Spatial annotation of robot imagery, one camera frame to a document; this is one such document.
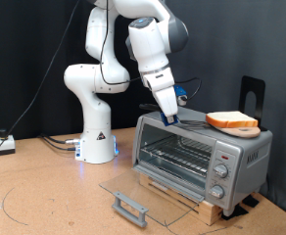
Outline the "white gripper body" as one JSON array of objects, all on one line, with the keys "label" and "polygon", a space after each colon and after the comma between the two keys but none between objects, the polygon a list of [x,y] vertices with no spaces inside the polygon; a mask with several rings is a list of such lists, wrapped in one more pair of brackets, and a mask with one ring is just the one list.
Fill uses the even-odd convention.
[{"label": "white gripper body", "polygon": [[177,102],[173,86],[152,89],[152,94],[167,118],[177,114]]}]

